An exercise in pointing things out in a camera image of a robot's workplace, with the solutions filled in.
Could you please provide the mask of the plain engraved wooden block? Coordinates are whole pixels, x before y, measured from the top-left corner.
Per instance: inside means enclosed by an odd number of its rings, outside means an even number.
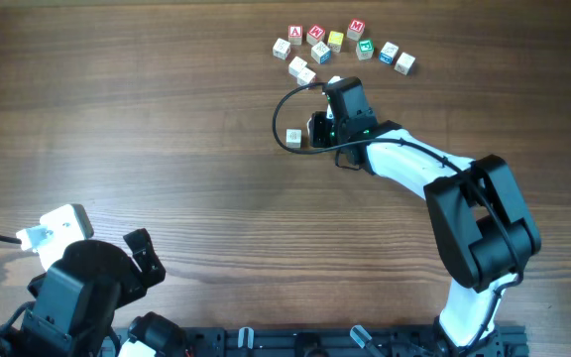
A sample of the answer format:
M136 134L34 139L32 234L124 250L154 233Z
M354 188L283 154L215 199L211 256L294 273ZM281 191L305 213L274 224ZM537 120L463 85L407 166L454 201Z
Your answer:
M302 131L300 129L287 129L285 144L288 148L300 149L302 141Z

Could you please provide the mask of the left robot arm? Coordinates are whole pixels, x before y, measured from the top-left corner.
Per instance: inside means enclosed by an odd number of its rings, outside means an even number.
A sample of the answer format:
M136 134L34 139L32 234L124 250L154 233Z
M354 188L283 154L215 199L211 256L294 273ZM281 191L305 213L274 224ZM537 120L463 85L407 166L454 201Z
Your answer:
M132 322L126 341L113 330L116 310L143 298L166 277L146 229L124 240L129 253L98 240L69 244L29 283L33 300L0 325L0 356L95 356L105 339L120 356L186 355L185 332L153 312Z

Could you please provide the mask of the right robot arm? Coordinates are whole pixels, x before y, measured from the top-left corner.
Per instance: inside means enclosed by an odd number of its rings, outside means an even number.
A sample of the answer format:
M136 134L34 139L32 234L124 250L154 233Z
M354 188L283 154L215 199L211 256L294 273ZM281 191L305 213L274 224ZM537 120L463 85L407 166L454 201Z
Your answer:
M398 123L378 121L355 76L334 76L323 92L328 107L307 124L311 146L336 148L353 169L391 179L425 200L452 278L439 327L458 353L476 350L495 328L503 293L521 284L527 261L541 247L510 167L495 155L448 155Z

